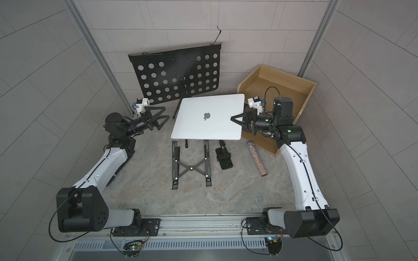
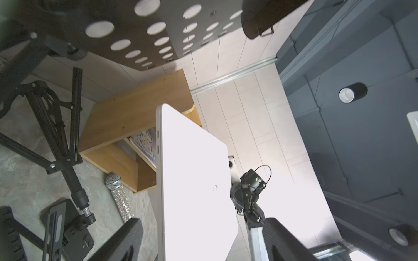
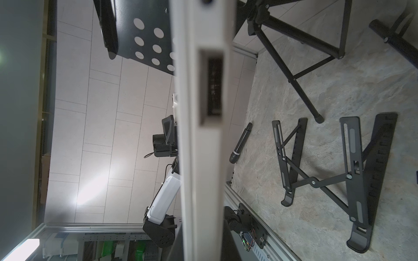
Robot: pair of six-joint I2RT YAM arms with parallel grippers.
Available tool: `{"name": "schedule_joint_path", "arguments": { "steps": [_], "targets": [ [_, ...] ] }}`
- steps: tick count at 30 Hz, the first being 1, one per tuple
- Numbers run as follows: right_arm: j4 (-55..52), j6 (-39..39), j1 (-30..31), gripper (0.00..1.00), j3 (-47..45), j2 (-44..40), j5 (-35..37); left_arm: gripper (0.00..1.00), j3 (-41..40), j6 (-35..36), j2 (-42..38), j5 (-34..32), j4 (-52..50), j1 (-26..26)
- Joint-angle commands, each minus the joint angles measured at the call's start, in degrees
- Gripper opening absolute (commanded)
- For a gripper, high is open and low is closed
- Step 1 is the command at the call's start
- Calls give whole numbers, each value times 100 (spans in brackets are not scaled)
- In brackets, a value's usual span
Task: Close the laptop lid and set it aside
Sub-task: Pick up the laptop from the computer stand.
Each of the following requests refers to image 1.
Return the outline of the silver laptop computer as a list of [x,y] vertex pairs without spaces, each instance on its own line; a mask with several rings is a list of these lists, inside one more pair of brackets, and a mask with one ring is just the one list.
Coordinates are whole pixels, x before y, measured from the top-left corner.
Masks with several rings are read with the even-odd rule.
[[240,140],[242,127],[231,117],[243,113],[244,94],[191,97],[182,100],[171,138],[174,140]]

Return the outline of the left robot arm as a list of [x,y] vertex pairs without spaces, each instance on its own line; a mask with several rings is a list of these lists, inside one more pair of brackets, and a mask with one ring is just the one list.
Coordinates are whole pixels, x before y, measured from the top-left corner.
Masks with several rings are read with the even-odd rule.
[[86,235],[111,228],[115,237],[155,236],[144,223],[139,209],[110,209],[102,197],[104,189],[135,152],[135,136],[145,130],[161,129],[169,120],[165,107],[136,105],[138,117],[131,119],[111,113],[103,128],[109,133],[104,154],[92,169],[72,187],[56,195],[57,209],[52,215],[62,233]]

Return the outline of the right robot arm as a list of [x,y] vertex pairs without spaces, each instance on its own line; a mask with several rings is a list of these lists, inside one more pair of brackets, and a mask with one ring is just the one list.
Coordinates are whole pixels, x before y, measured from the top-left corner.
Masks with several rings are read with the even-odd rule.
[[248,234],[266,234],[269,254],[277,255],[283,245],[283,236],[308,238],[326,236],[335,231],[340,220],[337,209],[332,209],[315,178],[308,156],[307,140],[303,129],[293,122],[293,101],[279,95],[273,100],[271,111],[265,111],[265,100],[250,98],[244,113],[231,117],[243,131],[273,139],[283,155],[295,192],[295,210],[268,207],[260,218],[248,217],[242,229]]

